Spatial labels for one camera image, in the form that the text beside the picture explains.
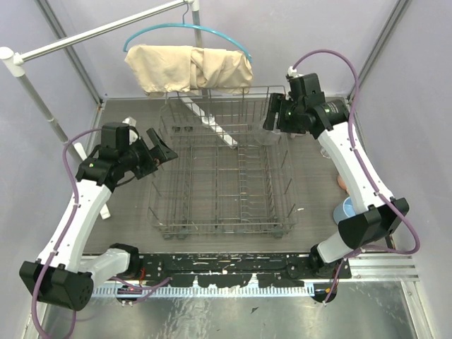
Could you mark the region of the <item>clear faceted glass cup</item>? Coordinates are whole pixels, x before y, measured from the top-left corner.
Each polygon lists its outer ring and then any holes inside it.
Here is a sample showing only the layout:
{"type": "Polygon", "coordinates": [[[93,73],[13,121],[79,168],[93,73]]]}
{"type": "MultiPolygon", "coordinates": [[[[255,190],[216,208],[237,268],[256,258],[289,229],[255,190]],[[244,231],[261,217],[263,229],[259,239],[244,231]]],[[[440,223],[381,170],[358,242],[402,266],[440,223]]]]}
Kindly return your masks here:
{"type": "Polygon", "coordinates": [[[269,131],[263,128],[257,128],[254,132],[254,138],[259,145],[276,145],[282,134],[279,131],[269,131]]]}

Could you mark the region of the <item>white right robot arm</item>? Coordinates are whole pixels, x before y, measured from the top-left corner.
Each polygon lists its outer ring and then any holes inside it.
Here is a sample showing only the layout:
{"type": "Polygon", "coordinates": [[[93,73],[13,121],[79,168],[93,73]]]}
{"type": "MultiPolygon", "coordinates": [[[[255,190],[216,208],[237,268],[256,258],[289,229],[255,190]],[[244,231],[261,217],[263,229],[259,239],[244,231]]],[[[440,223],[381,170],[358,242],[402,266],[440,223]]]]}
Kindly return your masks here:
{"type": "Polygon", "coordinates": [[[336,261],[393,233],[409,205],[405,198],[395,198],[385,184],[377,182],[379,176],[367,156],[356,158],[362,146],[350,125],[346,104],[342,100],[327,101],[315,73],[303,76],[290,68],[286,79],[290,91],[270,95],[263,128],[311,134],[331,157],[355,212],[339,222],[335,234],[310,250],[312,274],[326,278],[334,271],[336,261]]]}

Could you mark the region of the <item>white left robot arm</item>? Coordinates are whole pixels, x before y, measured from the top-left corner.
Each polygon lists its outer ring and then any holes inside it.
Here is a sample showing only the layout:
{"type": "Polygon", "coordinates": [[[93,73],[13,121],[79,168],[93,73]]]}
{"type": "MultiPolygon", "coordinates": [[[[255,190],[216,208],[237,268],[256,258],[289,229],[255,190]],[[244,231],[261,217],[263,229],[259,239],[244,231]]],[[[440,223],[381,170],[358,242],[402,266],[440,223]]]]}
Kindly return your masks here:
{"type": "Polygon", "coordinates": [[[82,266],[83,250],[97,217],[125,174],[142,179],[178,155],[156,130],[146,131],[149,148],[136,127],[126,122],[100,128],[100,142],[70,173],[73,195],[52,238],[34,261],[25,261],[19,276],[32,295],[32,302],[83,309],[93,290],[113,277],[133,280],[141,273],[139,250],[113,244],[90,264],[82,266]]]}

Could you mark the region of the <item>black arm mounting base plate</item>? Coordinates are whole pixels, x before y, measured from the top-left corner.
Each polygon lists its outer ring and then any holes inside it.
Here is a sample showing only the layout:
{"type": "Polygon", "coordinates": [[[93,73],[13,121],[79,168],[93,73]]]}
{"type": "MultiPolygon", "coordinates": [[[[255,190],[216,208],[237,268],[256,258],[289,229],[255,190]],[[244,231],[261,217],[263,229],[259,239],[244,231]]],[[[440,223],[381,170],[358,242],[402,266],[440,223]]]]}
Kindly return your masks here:
{"type": "Polygon", "coordinates": [[[146,287],[169,279],[172,287],[245,287],[256,278],[260,288],[303,287],[308,280],[330,280],[338,263],[315,268],[299,253],[141,254],[134,275],[118,274],[124,281],[143,280],[146,287]]]}

